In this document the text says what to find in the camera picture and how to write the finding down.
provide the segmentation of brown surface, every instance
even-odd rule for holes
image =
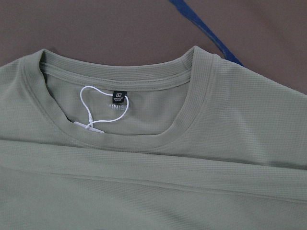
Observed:
[[[185,0],[243,65],[307,94],[306,0]],[[215,44],[168,0],[0,0],[0,66],[42,48],[105,65]]]

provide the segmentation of white loop cord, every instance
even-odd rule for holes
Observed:
[[[114,120],[99,120],[99,121],[93,121],[92,114],[91,114],[89,108],[86,106],[86,104],[84,103],[84,101],[83,101],[83,99],[82,99],[82,92],[83,92],[83,90],[84,90],[85,88],[93,88],[93,89],[99,91],[100,93],[103,93],[104,95],[108,95],[108,96],[113,96],[113,95],[112,95],[112,94],[109,94],[109,93],[102,92],[102,91],[100,91],[99,89],[97,89],[96,87],[91,86],[91,85],[84,86],[84,87],[81,89],[81,91],[80,91],[80,98],[81,98],[82,104],[84,105],[84,107],[86,108],[86,110],[87,110],[87,112],[88,112],[88,120],[89,120],[89,122],[90,122],[90,123],[85,127],[86,129],[88,129],[89,126],[91,126],[91,127],[93,128],[93,127],[94,127],[93,124],[94,124],[94,123],[97,123],[97,122],[113,122],[113,121],[117,121],[117,120],[121,119],[121,118],[123,117],[123,115],[125,115],[126,111],[128,110],[128,107],[129,107],[129,99],[128,99],[127,96],[125,96],[125,98],[126,98],[126,100],[127,100],[127,108],[126,108],[126,110],[124,111],[124,113],[123,113],[120,117],[118,117],[118,118],[116,118],[116,119],[114,119]]]

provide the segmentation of hang tag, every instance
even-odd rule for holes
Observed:
[[[84,128],[86,127],[85,124],[82,124],[82,123],[80,123],[80,122],[75,121],[74,123],[77,124],[77,125],[80,125],[80,126],[82,126],[82,127],[84,127]],[[91,130],[91,131],[94,131],[94,132],[97,132],[97,133],[105,133],[104,131],[101,131],[101,130],[96,129],[96,128],[92,128],[92,127],[90,127],[90,126],[89,126],[88,130]]]
[[[127,91],[113,91],[112,103],[118,104],[123,103],[125,101],[125,95],[127,95]]]

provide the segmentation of t-shirt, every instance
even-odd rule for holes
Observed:
[[[198,46],[43,48],[0,67],[0,118],[0,230],[307,229],[307,95]]]

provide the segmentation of neckline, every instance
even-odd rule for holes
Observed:
[[[141,66],[111,66],[84,62],[45,48],[23,58],[25,86],[42,115],[67,137],[79,144],[104,150],[148,151],[164,146],[187,132],[206,104],[218,56],[193,46],[168,62]],[[47,90],[43,72],[82,86],[103,86],[110,90],[141,91],[168,89],[189,81],[179,113],[164,132],[149,135],[97,133],[67,119]]]

